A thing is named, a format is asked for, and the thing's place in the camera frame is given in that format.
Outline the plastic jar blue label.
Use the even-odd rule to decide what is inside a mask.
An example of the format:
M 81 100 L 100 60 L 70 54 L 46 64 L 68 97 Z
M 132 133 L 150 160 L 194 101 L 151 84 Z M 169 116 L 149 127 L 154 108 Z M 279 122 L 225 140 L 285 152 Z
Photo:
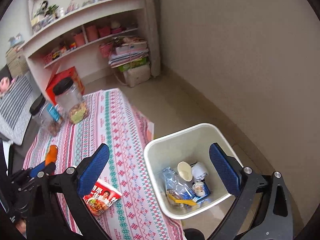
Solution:
M 29 108 L 32 119 L 52 137 L 59 133 L 64 119 L 49 101 L 41 94 Z

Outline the striped grey white cushion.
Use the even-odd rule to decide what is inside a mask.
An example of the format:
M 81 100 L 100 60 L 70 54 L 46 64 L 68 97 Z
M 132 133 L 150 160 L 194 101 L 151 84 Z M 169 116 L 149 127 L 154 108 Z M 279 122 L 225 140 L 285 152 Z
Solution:
M 23 143 L 31 119 L 29 109 L 40 94 L 31 72 L 27 72 L 1 97 L 1 134 L 16 145 Z

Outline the plastic jar with nuts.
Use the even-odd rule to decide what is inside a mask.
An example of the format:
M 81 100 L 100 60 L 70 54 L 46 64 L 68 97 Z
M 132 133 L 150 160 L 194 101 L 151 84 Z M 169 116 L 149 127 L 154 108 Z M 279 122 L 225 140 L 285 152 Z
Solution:
M 71 77 L 65 77 L 54 87 L 55 101 L 67 113 L 72 124 L 78 124 L 88 117 L 89 109 L 80 90 Z

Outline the red noodle package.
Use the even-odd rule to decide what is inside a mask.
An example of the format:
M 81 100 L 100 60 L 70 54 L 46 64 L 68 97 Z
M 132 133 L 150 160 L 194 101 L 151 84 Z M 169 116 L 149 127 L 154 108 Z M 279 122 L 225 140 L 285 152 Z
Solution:
M 100 216 L 122 197 L 116 188 L 98 179 L 91 192 L 83 197 L 88 209 L 94 216 Z

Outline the white tissue ball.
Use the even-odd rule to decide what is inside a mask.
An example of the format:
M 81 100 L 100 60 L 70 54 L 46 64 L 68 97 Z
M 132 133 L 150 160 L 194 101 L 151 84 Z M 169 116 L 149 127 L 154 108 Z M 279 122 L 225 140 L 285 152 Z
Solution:
M 202 181 L 197 181 L 193 184 L 192 187 L 197 197 L 205 197 L 207 194 L 207 190 L 205 188 L 205 184 Z

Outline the white curved shelf unit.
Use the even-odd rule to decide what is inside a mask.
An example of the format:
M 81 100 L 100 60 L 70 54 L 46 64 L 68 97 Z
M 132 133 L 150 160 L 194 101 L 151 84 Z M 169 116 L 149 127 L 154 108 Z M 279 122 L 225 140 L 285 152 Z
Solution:
M 41 93 L 54 76 L 75 67 L 83 83 L 111 74 L 100 46 L 117 36 L 137 35 L 146 40 L 151 75 L 161 72 L 154 0 L 104 0 L 62 16 L 35 33 L 22 46 Z

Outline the white sack on floor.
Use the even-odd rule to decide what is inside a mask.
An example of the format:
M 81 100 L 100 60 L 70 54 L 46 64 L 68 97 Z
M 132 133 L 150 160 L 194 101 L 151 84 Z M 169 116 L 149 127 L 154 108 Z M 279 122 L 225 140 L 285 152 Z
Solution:
M 148 81 L 151 77 L 150 66 L 145 64 L 140 67 L 130 68 L 124 72 L 126 85 L 135 87 L 141 83 Z

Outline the white plastic trash bin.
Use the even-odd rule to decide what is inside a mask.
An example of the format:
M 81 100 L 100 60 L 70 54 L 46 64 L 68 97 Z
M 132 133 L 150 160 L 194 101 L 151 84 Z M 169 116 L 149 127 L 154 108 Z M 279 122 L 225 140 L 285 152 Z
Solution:
M 173 219 L 187 219 L 220 204 L 232 195 L 226 190 L 220 176 L 209 158 L 209 147 L 218 143 L 225 154 L 240 161 L 229 142 L 220 130 L 208 123 L 201 123 L 181 131 L 157 138 L 149 142 L 144 149 L 144 160 L 151 185 L 161 211 Z M 210 195 L 200 204 L 180 208 L 169 203 L 161 173 L 164 168 L 177 170 L 178 163 L 189 164 L 201 162 L 209 174 L 205 181 Z

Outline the white paper cup leaf print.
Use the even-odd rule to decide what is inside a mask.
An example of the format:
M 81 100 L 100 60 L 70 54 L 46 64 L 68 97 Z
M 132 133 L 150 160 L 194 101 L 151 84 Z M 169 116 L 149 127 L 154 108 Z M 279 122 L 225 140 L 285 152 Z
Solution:
M 193 179 L 192 169 L 188 163 L 186 163 L 185 161 L 178 163 L 177 171 L 178 171 L 179 176 L 183 180 L 185 180 L 187 182 L 192 181 L 192 179 Z

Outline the stack of papers and books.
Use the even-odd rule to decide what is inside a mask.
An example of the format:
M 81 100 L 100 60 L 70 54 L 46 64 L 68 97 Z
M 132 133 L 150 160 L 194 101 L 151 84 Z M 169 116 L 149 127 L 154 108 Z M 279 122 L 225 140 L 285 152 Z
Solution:
M 138 36 L 120 36 L 113 41 L 108 64 L 116 68 L 149 55 L 148 42 Z

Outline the clear plastic water bottle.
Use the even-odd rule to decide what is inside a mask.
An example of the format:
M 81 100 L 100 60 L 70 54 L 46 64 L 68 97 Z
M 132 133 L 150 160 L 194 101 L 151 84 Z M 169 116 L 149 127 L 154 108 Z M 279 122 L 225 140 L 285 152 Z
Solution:
M 170 167 L 162 170 L 162 178 L 167 193 L 181 200 L 194 200 L 196 194 L 182 178 Z

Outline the blue cardboard box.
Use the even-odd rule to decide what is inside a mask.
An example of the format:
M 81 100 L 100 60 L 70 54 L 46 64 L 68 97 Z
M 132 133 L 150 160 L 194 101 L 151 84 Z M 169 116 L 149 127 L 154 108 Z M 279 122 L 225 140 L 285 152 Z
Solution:
M 193 192 L 195 193 L 195 197 L 193 198 L 194 202 L 199 202 L 203 198 L 206 198 L 210 195 L 210 190 L 205 182 L 197 181 L 193 184 L 192 187 Z

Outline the white tissue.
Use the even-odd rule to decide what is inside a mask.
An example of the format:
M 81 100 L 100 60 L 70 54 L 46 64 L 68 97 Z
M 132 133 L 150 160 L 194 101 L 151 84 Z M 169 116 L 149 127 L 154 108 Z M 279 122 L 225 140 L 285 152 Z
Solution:
M 196 181 L 204 180 L 204 178 L 209 174 L 206 166 L 201 162 L 197 162 L 191 167 L 191 173 Z

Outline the yellow snack wrapper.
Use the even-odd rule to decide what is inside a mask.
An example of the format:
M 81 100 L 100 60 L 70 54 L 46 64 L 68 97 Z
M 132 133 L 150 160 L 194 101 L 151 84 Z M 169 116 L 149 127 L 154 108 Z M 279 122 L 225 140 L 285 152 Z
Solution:
M 167 193 L 167 197 L 172 200 L 176 204 L 183 204 L 183 205 L 189 205 L 189 206 L 195 206 L 196 202 L 190 199 L 178 199 L 172 194 Z

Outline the orange peel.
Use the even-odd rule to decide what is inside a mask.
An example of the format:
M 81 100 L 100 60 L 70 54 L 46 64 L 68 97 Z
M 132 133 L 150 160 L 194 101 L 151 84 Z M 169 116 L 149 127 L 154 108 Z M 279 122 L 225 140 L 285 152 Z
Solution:
M 56 145 L 50 145 L 46 154 L 45 165 L 48 166 L 51 163 L 55 163 L 57 160 L 58 148 Z

